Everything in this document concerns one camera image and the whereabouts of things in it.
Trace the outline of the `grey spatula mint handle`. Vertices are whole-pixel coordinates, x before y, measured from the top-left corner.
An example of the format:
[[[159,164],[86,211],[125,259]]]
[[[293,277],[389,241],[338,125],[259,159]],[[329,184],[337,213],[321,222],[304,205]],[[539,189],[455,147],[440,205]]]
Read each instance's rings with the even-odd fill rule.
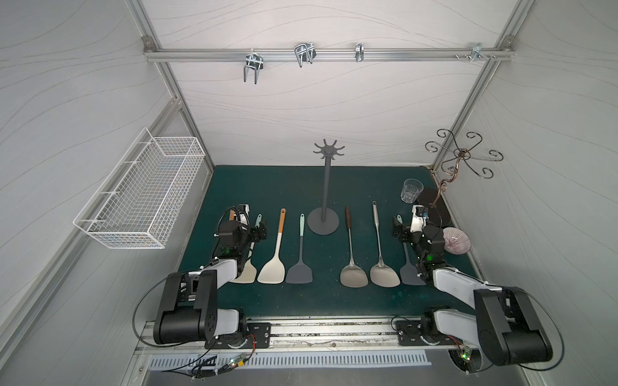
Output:
[[[402,216],[400,214],[396,215],[394,221],[398,221],[404,224]],[[408,249],[409,245],[410,243],[405,243],[405,244],[402,243],[406,263],[404,264],[402,268],[400,268],[401,281],[404,285],[407,285],[407,286],[425,286],[426,283],[420,278],[420,276],[418,276],[418,270],[416,268],[416,265],[413,265],[411,262],[410,253]]]

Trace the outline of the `cream spatula mint handle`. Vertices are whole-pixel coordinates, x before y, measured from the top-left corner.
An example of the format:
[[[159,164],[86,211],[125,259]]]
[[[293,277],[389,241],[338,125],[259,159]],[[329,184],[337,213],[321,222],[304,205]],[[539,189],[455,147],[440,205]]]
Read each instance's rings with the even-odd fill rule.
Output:
[[[255,225],[259,225],[261,222],[262,214],[259,213],[257,215]],[[257,269],[253,266],[251,262],[251,257],[253,255],[254,246],[257,242],[259,241],[251,241],[250,233],[247,237],[247,241],[244,241],[243,238],[241,238],[241,244],[238,246],[238,256],[244,257],[245,260],[242,270],[240,271],[238,277],[232,281],[232,283],[251,284],[255,281],[255,278],[257,276]]]

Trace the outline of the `grey spatula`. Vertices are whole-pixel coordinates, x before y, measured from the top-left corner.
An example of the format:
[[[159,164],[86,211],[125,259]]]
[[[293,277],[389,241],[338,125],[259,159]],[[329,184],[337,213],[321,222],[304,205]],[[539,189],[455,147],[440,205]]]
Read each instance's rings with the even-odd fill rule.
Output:
[[[287,272],[285,282],[288,284],[308,284],[313,281],[312,269],[304,263],[304,229],[305,215],[299,217],[299,259]]]

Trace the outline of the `steel turner wood handle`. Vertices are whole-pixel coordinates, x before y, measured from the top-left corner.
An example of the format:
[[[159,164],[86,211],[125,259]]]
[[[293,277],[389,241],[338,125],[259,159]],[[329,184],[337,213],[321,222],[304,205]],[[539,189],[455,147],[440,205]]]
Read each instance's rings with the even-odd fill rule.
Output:
[[[363,288],[369,284],[365,271],[356,264],[352,247],[352,216],[350,207],[345,208],[346,229],[349,240],[349,263],[341,270],[340,281],[348,288]]]

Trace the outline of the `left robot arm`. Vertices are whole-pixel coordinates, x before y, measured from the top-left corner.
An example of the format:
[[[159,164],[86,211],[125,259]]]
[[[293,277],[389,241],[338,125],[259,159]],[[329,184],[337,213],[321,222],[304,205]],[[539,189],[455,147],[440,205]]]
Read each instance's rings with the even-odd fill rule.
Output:
[[[217,222],[212,257],[198,270],[170,273],[155,286],[164,289],[152,328],[152,343],[138,333],[136,311],[131,326],[138,341],[148,347],[176,347],[192,342],[207,344],[216,338],[244,344],[249,327],[243,310],[221,309],[218,291],[242,275],[254,244],[267,238],[261,220],[249,223],[249,205],[225,209]]]

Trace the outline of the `grey utensil rack stand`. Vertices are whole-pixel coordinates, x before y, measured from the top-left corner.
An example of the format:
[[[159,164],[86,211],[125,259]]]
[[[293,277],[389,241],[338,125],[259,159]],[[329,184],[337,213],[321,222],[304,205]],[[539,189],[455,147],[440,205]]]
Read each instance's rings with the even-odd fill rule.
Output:
[[[321,206],[309,213],[307,217],[307,225],[313,233],[320,236],[326,236],[334,233],[340,224],[340,219],[336,212],[328,207],[328,192],[332,161],[335,156],[343,156],[341,150],[344,149],[343,146],[337,147],[336,143],[337,141],[335,140],[332,144],[328,144],[324,139],[323,146],[320,146],[317,143],[315,144],[318,148],[318,151],[315,151],[315,154],[320,154],[321,158],[324,160],[323,195]]]

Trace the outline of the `clear drinking glass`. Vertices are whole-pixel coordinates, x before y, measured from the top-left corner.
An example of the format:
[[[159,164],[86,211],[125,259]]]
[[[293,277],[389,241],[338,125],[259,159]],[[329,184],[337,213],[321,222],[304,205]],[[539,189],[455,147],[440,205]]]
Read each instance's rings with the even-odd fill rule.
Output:
[[[424,185],[417,179],[406,179],[402,185],[400,198],[405,204],[413,204],[424,190]]]

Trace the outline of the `striped ceramic bowl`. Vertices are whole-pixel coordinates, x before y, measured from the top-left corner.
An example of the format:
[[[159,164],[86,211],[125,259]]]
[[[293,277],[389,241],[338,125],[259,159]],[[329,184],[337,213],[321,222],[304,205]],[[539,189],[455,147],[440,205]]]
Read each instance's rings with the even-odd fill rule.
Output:
[[[472,243],[469,236],[458,228],[447,227],[444,231],[444,249],[454,255],[467,254]]]

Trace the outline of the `green mat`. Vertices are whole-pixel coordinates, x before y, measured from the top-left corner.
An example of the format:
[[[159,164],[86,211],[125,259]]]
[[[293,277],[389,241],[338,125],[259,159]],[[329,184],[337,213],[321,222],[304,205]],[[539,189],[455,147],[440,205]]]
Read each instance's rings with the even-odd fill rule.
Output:
[[[219,166],[215,169],[197,217],[180,268],[196,270],[206,265],[215,246],[217,222],[225,209],[248,204],[252,216],[262,214],[268,236],[257,243],[252,261],[261,268],[275,253],[279,215],[286,209],[280,258],[286,267],[299,259],[299,217],[305,215],[304,262],[313,281],[304,285],[283,283],[249,285],[228,283],[218,292],[225,309],[241,308],[258,316],[420,315],[427,307],[446,306],[463,312],[469,307],[430,286],[400,285],[382,288],[369,284],[351,289],[340,283],[341,270],[349,262],[345,208],[352,216],[352,247],[357,265],[369,270],[378,261],[378,243],[372,202],[378,205],[381,248],[387,265],[399,270],[406,263],[402,244],[393,236],[392,219],[411,217],[411,208],[400,198],[406,179],[433,187],[424,167],[333,167],[330,173],[328,207],[340,219],[334,233],[320,236],[307,225],[311,211],[321,206],[322,167]]]

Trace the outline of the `copper mug tree stand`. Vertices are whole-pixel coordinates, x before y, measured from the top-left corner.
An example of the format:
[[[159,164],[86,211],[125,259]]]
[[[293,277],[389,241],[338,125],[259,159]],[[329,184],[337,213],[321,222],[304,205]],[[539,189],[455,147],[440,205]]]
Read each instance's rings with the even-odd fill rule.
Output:
[[[436,141],[429,141],[425,144],[425,149],[428,152],[438,153],[439,151],[446,151],[451,155],[451,157],[450,159],[444,159],[439,163],[439,168],[444,173],[444,177],[437,184],[437,188],[428,189],[426,191],[427,194],[421,194],[418,198],[418,203],[427,209],[427,223],[429,225],[442,228],[451,223],[451,215],[444,201],[444,193],[447,191],[448,185],[457,179],[460,173],[461,165],[465,165],[476,176],[482,179],[492,179],[494,177],[494,173],[490,168],[483,167],[481,171],[478,171],[469,163],[469,161],[502,162],[505,157],[500,151],[497,150],[489,150],[488,156],[485,157],[474,156],[472,151],[476,149],[484,140],[482,135],[475,131],[468,131],[466,133],[467,139],[476,141],[470,147],[460,146],[451,130],[441,128],[436,131],[436,134],[439,138],[451,139],[454,148],[451,149],[450,147]]]

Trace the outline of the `white vent strip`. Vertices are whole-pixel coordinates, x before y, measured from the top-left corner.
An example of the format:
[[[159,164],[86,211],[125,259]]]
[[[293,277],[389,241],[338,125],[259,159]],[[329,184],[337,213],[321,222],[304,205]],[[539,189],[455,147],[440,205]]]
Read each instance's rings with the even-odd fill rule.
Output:
[[[196,355],[153,355],[148,369],[162,372],[168,369],[189,371],[200,364],[214,370],[231,362],[232,352],[208,354],[201,360]],[[249,369],[283,368],[398,368],[431,366],[424,350],[368,352],[258,352],[249,359]]]

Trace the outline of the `metal hook middle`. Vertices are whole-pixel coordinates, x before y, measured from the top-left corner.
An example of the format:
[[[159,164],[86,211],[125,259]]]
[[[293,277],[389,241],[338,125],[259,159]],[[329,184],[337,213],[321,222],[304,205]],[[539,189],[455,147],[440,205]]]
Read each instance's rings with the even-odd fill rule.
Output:
[[[294,54],[299,64],[299,67],[303,67],[304,63],[313,64],[316,57],[314,43],[300,43],[295,46]]]

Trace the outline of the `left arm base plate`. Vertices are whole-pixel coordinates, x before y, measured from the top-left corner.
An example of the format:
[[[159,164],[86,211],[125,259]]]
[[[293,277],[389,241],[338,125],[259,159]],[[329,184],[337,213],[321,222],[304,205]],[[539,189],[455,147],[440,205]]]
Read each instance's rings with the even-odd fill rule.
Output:
[[[215,344],[210,344],[207,348],[214,347],[215,350],[252,350],[270,348],[271,323],[249,322],[243,326],[244,331],[230,335],[221,335]]]

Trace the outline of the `aluminium front rail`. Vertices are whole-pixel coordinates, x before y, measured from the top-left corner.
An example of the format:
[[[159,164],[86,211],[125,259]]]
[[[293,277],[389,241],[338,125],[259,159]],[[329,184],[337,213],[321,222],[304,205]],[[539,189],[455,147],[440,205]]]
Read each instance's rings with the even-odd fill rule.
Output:
[[[461,341],[459,347],[479,349],[478,339],[473,338],[476,326],[472,325],[472,316],[464,320],[463,331],[455,334],[439,332],[431,326],[429,319],[422,316],[351,316],[351,317],[298,317],[298,318],[249,318],[249,322],[271,323],[270,348],[258,349],[260,352],[301,352],[301,351],[370,351],[370,350],[402,350],[399,346],[390,322],[396,318],[419,320],[423,334],[431,337],[447,335]],[[138,333],[147,342],[152,343],[152,328],[149,322]],[[219,338],[209,344],[199,341],[176,347],[148,347],[138,343],[135,354],[188,354],[202,352],[210,344],[215,344]],[[452,346],[427,347],[420,349],[450,349]]]

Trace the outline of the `aluminium rail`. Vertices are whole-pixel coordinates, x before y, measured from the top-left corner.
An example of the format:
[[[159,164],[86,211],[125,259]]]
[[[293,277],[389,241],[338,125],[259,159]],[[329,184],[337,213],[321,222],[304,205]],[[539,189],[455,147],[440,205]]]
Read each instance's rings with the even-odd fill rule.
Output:
[[[431,326],[429,319],[422,316],[351,316],[351,317],[298,317],[298,318],[249,318],[249,322],[271,323],[270,348],[258,349],[260,352],[301,352],[301,351],[370,351],[370,350],[402,350],[399,346],[390,322],[396,318],[419,320],[423,334],[431,337],[447,335],[461,341],[459,347],[479,349],[478,339],[473,338],[476,326],[472,325],[472,316],[464,320],[463,331],[455,334],[439,332]],[[152,328],[149,322],[138,333],[147,342],[152,343]],[[176,347],[148,347],[138,343],[135,354],[188,354],[202,352],[210,344],[215,344],[219,338],[209,344],[199,341]],[[450,349],[452,346],[427,347],[420,349]]]
[[[294,48],[209,48],[209,49],[164,49],[159,48],[152,37],[143,36],[143,51],[146,60],[153,63],[244,63],[246,56],[252,52],[259,54],[264,63],[297,62]],[[315,47],[316,62],[354,62],[355,46],[350,48]],[[453,56],[463,56],[473,48],[369,48],[364,45],[365,55],[362,62],[438,62],[463,61]],[[483,48],[487,54],[494,54],[497,59],[507,61],[515,56],[509,46],[504,48]]]

